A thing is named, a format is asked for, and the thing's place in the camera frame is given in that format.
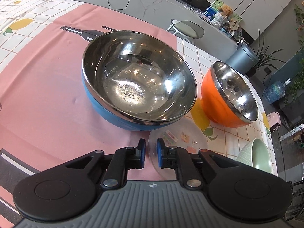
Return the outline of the small clear sticker dish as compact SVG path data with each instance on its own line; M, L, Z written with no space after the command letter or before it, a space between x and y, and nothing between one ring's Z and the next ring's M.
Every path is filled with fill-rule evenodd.
M155 170L160 174L162 180L175 180L176 174L173 169L162 169L158 164L157 139L163 138L167 147L178 146L185 148L189 153L198 153L200 149L207 149L207 137L196 126L191 118L184 117L179 121L152 130L148 138L148 155Z

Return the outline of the blue steel bowl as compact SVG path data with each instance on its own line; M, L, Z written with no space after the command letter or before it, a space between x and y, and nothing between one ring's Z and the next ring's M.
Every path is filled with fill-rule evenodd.
M172 47L144 33L118 30L89 40L82 80L95 111L113 125L151 131L193 107L193 72Z

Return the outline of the orange steel bowl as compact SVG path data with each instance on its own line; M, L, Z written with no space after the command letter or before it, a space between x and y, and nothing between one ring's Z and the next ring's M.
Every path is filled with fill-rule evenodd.
M258 105L240 74L221 61L209 68L201 85L201 106L210 120L238 128L258 119Z

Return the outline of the green ceramic bowl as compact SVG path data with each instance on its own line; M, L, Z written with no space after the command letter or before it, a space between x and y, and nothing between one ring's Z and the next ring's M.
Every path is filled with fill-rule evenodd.
M255 138L243 147L237 156L237 161L268 173L272 172L268 148L259 138Z

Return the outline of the pink restaurant placemat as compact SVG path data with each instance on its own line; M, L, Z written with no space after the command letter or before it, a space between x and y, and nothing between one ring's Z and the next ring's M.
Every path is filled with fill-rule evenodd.
M88 43L62 26L133 30L177 46L176 37L159 27L91 4L56 18L33 36L1 72L1 149L21 161L24 170L43 171L94 150L114 153L149 136L118 128L93 109L81 77Z

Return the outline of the pink space heater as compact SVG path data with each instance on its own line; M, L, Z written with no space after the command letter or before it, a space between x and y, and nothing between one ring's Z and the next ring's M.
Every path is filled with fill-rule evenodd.
M278 112L269 113L267 116L270 132L273 133L281 126L280 114Z

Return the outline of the grey trash can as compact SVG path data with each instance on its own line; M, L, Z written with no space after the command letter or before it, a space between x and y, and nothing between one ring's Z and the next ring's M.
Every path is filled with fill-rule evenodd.
M245 74L258 63L258 57L253 50L244 43L237 46L237 50L229 57L226 64L239 73Z

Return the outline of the blue water jug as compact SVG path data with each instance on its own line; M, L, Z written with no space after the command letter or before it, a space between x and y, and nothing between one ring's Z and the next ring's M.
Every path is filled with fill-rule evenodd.
M262 96L269 104L273 104L285 96L286 87L290 82L291 79L287 79L285 82L275 81L264 90Z

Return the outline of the snake plant in pot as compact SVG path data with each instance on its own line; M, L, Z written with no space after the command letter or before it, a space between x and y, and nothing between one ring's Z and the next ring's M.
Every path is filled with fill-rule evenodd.
M268 53L269 46L265 46L265 35L264 33L260 33L260 30L258 30L258 50L255 51L254 48L250 46L250 49L253 50L253 55L257 57L258 61L257 63L246 73L246 75L250 78L253 75L257 73L257 70L261 67L271 67L275 70L279 70L277 67L275 67L272 62L278 61L281 63L286 63L283 60L278 59L275 57L276 53L279 53L283 51L283 48L278 49L276 51L273 51L271 53Z

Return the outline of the trailing green ivy plant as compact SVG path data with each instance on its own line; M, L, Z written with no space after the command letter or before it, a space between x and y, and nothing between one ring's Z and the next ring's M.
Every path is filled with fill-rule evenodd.
M303 8L295 5L294 12L297 25L297 40L299 44L299 50L296 51L295 55L298 58L300 70L297 71L295 77L292 79L291 85L286 90L284 99L285 106L289 103L289 99L291 99L291 102L294 102L297 99L298 91L303 90Z

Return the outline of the round paper fan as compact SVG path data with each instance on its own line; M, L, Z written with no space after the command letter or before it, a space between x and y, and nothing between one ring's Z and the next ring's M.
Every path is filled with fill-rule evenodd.
M233 17L229 20L229 28L231 31L236 31L239 28L239 20Z

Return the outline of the grey tv console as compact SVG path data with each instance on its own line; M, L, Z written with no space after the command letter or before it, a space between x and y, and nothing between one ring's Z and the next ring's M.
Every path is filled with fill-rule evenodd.
M194 40L194 45L210 55L226 61L237 49L237 44L218 29L201 19L178 0L75 0L119 10L120 12L167 29L171 19L191 21L205 30L203 38Z

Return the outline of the green picture book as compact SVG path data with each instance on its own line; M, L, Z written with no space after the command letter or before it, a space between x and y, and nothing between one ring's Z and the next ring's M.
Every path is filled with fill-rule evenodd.
M216 28L221 28L233 20L242 21L242 17L222 0L214 0L203 14Z

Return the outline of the teddy bear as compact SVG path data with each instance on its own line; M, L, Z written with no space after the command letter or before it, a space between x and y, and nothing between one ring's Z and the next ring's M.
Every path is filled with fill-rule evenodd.
M217 10L221 19L227 19L229 21L232 18L233 10L227 4L221 5Z

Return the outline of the checked lemon tablecloth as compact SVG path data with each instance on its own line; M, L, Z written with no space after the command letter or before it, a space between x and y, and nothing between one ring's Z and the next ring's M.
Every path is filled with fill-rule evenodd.
M62 26L138 31L170 45L189 64L198 100L178 122L181 135L173 137L170 128L162 135L185 143L190 152L207 148L232 159L258 138L277 173L266 114L254 89L258 119L234 128L235 115L211 79L216 58L147 22L71 0L1 0L1 159L11 167L31 174L95 149L113 153L135 146L147 137L112 125L93 109L81 78L88 42Z

